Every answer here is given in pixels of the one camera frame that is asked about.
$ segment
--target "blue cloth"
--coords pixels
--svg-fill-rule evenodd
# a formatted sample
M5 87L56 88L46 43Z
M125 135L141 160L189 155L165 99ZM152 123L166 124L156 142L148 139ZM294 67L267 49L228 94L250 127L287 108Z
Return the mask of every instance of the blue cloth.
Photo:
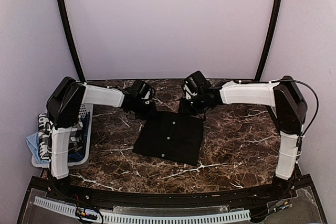
M38 151L39 151L38 132L26 137L26 142L38 164L43 164L43 165L49 164L49 161L41 160L41 158L38 155Z

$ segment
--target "folded clothes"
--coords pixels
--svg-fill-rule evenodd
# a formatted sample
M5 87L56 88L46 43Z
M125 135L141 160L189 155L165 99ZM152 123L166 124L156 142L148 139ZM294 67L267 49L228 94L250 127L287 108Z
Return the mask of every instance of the folded clothes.
M85 157L89 120L90 113L87 113L85 117L80 117L78 124L71 129L68 154L68 162L70 163L79 162ZM47 114L40 114L38 122L38 132L26 137L26 142L36 162L48 164L50 157L48 144L51 136L47 130L49 122Z

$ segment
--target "wire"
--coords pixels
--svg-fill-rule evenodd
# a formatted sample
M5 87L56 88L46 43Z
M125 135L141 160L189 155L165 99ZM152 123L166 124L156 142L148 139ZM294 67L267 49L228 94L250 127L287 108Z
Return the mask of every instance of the wire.
M286 201L286 202L284 202L284 203L282 203L280 206L277 206L276 208L274 208L274 206L277 204L277 203L279 203L280 201L278 201L278 202L276 202L275 204L273 204L272 205L272 207L270 207L270 208L268 208L267 210L271 210L272 208L272 211L271 212L269 212L269 213L267 213L267 214L265 214L265 215L262 215L262 216L258 216L257 218L265 218L265 217L267 217L267 216L270 216L270 215L272 215L272 214L274 214L274 213L276 213L276 212L279 212L279 211L281 211L281 210L285 210L285 209L287 209L288 207L291 207L289 204L288 204L288 201Z
M51 160L49 161L49 169L47 169L47 177L48 177L48 180L50 181L52 187L56 190L56 192L62 197L62 198L65 198L65 199L68 199L68 200L71 200L71 201L74 201L75 199L72 199L70 197L67 197L65 196L64 194L62 194L58 189L57 187L55 186L54 184L54 180L51 176ZM86 205L88 207L90 207L93 211L95 211L97 214L100 215L100 218L101 218L101 224L104 224L104 219L103 219L103 215L101 214L101 212L96 208L94 207L93 205L89 204L89 203L86 203L86 202L83 202L83 201L80 201L78 196L77 196L77 204L83 204L83 205Z
M203 120L203 122L205 122L206 121L206 112L208 111L208 109L210 109L210 107L207 107L205 110L204 110L204 112L202 113L203 114L203 117L202 116L200 116L200 114L198 113L197 115L198 115L198 117L200 118L200 119L202 119Z
M155 94L156 94L156 90L155 88L153 88L152 86L149 86L149 92L150 92L150 95L147 99L142 99L142 101L146 102L146 101L150 101L152 100L154 97L155 97Z
M295 82L295 83L298 83L298 84L306 86L314 94L315 99L316 99L316 110L315 110L315 114L312 117L310 123L308 124L308 126L306 127L306 129L304 130L304 132L301 134L301 136L304 136L305 133L307 132L307 130L310 128L311 124L314 122L314 120L315 120L315 118L317 116L317 113L319 112L319 106L320 106L319 104L320 104L320 102L319 102L319 98L318 98L315 90L311 86L309 86L308 84L306 84L306 83L304 83L302 81L297 81L297 80L276 80L276 81L272 81L271 83L275 83L275 82Z
M273 191L270 195L268 196L258 196L258 195L251 195L249 196L250 198L258 198L258 199L269 199L271 197L273 197L273 195L275 194L275 191Z
M77 201L79 201L79 197L78 197L77 194L74 194L73 196L76 197Z
M129 111L128 114L126 115L126 118L129 120L136 120L135 118L130 118L131 115L132 115L132 112Z
M293 179L291 180L290 184L288 185L287 190L280 196L280 199L279 199L277 202L275 202L274 204L272 204L272 205L271 205L269 208L267 208L266 210L264 210L264 211L262 211L262 212L260 212L260 213L258 213L258 214L256 214L256 215L253 215L253 216L251 216L251 217L257 217L257 218L263 218L263 217L265 217L265 215L263 215L263 216L259 216L259 215L261 215L261 214L263 214L264 212L269 211L270 209L272 209L275 205L277 205L280 201L283 200L282 198L283 198L286 194L290 194L290 196L291 196L290 201L292 201L292 196L293 196L293 194L292 194L292 192L291 192L290 190L291 190L291 188L293 187L296 178L297 178L297 177L296 177L296 173L294 173L294 177L293 177Z

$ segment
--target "white cable tray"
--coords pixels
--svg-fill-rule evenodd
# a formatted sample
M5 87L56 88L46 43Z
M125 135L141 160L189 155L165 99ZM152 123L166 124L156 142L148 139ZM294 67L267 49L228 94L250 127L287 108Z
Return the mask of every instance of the white cable tray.
M76 218L76 205L49 198L35 197L34 205L43 207L61 215ZM223 224L250 220L250 211L243 210L216 215L187 216L187 217L157 217L120 215L100 210L104 223L120 224Z

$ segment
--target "black cloth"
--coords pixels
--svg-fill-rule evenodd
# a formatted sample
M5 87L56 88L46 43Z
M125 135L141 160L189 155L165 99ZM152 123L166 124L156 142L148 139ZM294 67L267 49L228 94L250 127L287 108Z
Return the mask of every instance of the black cloth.
M203 139L203 120L160 111L147 119L133 152L197 166Z

